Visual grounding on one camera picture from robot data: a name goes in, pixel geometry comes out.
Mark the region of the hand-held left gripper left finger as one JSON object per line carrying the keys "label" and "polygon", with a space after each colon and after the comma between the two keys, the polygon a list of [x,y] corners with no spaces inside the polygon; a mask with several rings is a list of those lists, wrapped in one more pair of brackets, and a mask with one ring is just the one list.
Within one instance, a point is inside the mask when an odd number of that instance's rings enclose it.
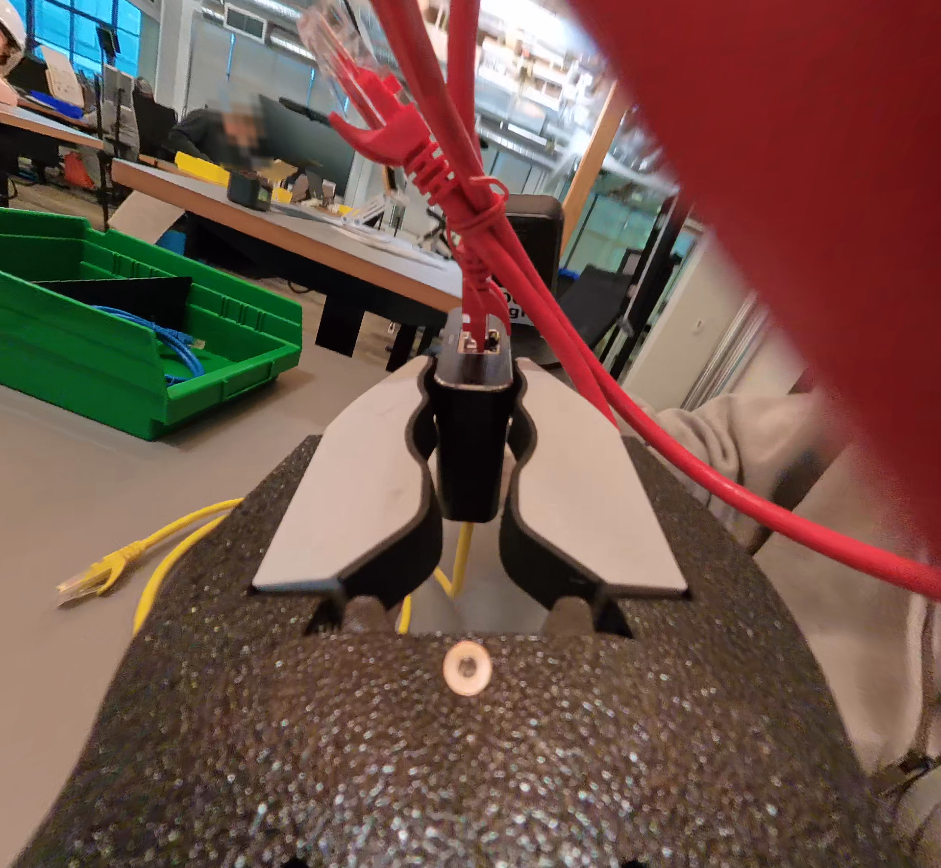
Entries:
{"label": "hand-held left gripper left finger", "polygon": [[252,580],[265,594],[391,609],[428,580],[443,548],[429,459],[438,444],[430,357],[410,360],[325,429]]}

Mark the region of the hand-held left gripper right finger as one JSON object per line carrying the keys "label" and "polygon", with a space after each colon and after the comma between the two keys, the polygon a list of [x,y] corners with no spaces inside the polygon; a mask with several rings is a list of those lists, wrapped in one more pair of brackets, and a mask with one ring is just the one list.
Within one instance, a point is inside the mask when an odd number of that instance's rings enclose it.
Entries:
{"label": "hand-held left gripper right finger", "polygon": [[585,605],[617,631],[621,600],[686,599],[689,584],[616,425],[529,359],[508,434],[513,467],[500,519],[500,562],[547,611]]}

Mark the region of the black ethernet splitter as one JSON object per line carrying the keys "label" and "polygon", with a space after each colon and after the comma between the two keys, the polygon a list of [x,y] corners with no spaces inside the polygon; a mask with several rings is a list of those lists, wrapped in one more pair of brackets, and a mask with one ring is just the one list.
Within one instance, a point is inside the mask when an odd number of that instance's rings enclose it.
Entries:
{"label": "black ethernet splitter", "polygon": [[428,393],[438,430],[442,513],[450,521],[483,524],[499,508],[517,387],[510,337],[498,317],[487,317],[482,351],[472,345],[462,310],[451,310]]}

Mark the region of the green plastic bin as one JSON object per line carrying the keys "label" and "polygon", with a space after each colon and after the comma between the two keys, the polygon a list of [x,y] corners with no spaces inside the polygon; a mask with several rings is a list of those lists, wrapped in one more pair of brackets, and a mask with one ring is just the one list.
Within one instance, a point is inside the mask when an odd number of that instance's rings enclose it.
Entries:
{"label": "green plastic bin", "polygon": [[[298,303],[85,219],[2,209],[2,385],[153,441],[297,366]],[[36,281],[190,276],[185,328]]]}

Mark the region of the long work table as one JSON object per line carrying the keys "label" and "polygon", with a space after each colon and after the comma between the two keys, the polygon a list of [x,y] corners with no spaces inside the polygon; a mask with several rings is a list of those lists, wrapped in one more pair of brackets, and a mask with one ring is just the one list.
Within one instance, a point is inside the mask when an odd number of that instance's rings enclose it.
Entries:
{"label": "long work table", "polygon": [[417,332],[430,339],[460,306],[461,274],[450,262],[415,260],[415,250],[382,232],[325,223],[275,211],[257,212],[229,200],[226,191],[182,174],[115,160],[118,184],[195,216],[227,239],[252,240],[262,274],[276,276],[324,296],[315,343],[345,357],[355,351],[367,313],[397,323],[386,368],[402,366]]}

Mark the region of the person's grey hoodie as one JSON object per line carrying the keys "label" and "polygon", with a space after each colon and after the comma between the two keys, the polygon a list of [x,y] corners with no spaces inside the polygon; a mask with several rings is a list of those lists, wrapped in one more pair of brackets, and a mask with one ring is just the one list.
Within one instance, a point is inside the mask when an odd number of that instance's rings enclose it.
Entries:
{"label": "person's grey hoodie", "polygon": [[[692,455],[761,498],[922,563],[939,554],[822,389],[727,393],[693,411],[636,403]],[[939,603],[773,534],[668,468],[756,558],[794,615],[862,768],[882,785],[909,864],[939,866]]]}

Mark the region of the black bin divider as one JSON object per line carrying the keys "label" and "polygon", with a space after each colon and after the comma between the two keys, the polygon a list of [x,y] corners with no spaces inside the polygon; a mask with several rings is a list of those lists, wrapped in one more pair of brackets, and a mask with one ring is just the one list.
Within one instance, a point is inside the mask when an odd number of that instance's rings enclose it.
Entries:
{"label": "black bin divider", "polygon": [[193,278],[67,279],[35,284],[89,307],[120,310],[166,328],[182,330]]}

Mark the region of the small black box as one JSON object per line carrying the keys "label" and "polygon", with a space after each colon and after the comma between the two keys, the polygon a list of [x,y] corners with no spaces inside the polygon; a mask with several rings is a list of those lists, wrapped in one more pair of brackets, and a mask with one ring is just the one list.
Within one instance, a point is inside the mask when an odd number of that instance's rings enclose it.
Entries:
{"label": "small black box", "polygon": [[268,212],[272,204],[273,186],[270,180],[254,171],[229,171],[227,199],[229,202],[255,211]]}

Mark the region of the computer monitor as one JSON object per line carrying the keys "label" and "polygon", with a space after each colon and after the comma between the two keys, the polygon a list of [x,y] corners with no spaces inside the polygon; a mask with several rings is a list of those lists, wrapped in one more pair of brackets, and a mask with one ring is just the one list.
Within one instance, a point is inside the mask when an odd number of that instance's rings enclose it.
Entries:
{"label": "computer monitor", "polygon": [[355,151],[327,118],[265,96],[258,98],[258,108],[262,155],[331,181],[337,194],[346,196]]}

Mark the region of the yellow plastic bin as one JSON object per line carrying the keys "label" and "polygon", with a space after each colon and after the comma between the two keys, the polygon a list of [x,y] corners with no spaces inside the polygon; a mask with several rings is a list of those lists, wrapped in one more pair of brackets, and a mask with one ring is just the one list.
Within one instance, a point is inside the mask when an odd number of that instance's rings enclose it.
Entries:
{"label": "yellow plastic bin", "polygon": [[174,165],[182,174],[222,188],[229,186],[229,171],[210,161],[178,151]]}

